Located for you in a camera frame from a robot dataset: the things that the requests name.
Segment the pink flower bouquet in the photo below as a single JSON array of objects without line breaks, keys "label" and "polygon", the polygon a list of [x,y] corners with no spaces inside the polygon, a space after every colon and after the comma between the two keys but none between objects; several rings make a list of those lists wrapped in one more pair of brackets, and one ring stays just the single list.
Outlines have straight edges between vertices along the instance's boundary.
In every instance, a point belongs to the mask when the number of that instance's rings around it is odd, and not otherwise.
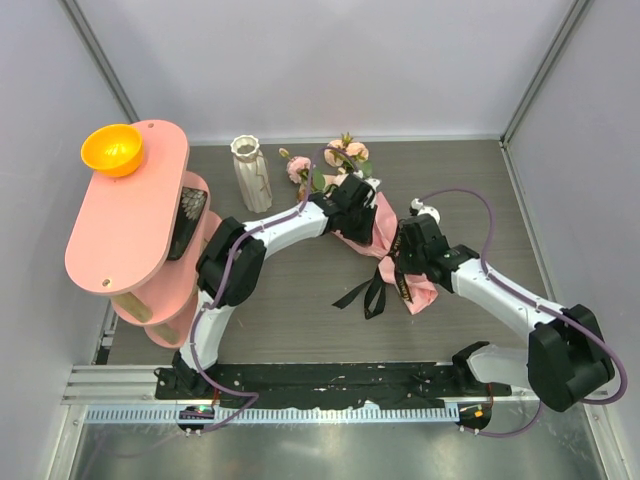
[{"label": "pink flower bouquet", "polygon": [[354,287],[333,306],[344,309],[360,294],[363,312],[371,319],[384,312],[386,287],[392,285],[410,314],[415,315],[437,298],[435,285],[424,274],[405,274],[396,267],[400,256],[400,221],[372,176],[369,150],[362,142],[344,134],[330,141],[322,156],[334,175],[326,175],[308,157],[278,151],[287,161],[286,172],[297,186],[297,199],[314,200],[329,213],[328,229],[357,253],[374,257],[378,266],[372,277]]}]

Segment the black ribbon gold lettering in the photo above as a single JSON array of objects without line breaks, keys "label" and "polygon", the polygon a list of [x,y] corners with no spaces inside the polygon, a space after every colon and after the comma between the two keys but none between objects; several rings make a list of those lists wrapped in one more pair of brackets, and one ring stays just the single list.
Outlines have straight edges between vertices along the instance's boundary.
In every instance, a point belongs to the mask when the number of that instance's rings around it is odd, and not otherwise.
[{"label": "black ribbon gold lettering", "polygon": [[[400,259],[400,247],[402,243],[401,234],[396,232],[393,236],[390,246],[382,249],[380,254],[373,253],[373,246],[365,248],[365,255],[378,258],[380,261],[390,260],[392,264],[392,279],[397,287],[398,293],[403,301],[413,302],[413,295],[406,275],[396,266],[396,261]],[[361,292],[364,292],[363,313],[366,320],[370,320],[382,314],[386,308],[386,285],[380,267],[377,267],[372,277],[365,282],[357,285],[347,292],[343,297],[336,300],[332,306],[340,310],[349,306]]]}]

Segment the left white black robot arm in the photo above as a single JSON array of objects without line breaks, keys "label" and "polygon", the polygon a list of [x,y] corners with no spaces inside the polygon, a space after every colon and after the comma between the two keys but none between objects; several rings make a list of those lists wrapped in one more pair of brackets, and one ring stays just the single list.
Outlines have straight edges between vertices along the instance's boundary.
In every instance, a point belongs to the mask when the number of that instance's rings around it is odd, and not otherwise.
[{"label": "left white black robot arm", "polygon": [[349,174],[328,193],[313,193],[281,213],[248,223],[223,220],[196,264],[196,313],[185,344],[172,360],[168,385],[193,399],[211,391],[209,369],[218,361],[229,320],[253,294],[270,256],[327,233],[370,245],[379,186],[376,178]]}]

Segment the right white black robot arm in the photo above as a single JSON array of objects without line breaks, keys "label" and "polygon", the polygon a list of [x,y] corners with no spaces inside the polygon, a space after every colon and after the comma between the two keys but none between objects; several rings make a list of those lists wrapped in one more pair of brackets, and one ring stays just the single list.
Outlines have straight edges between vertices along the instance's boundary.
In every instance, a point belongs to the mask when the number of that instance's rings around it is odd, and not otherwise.
[{"label": "right white black robot arm", "polygon": [[613,358],[588,308],[565,308],[537,297],[472,249],[450,246],[429,214],[401,221],[397,245],[395,263],[401,273],[425,275],[480,306],[526,342],[523,349],[478,342],[462,351],[462,363],[451,371],[460,393],[475,394],[489,383],[517,386],[563,412],[614,378]]}]

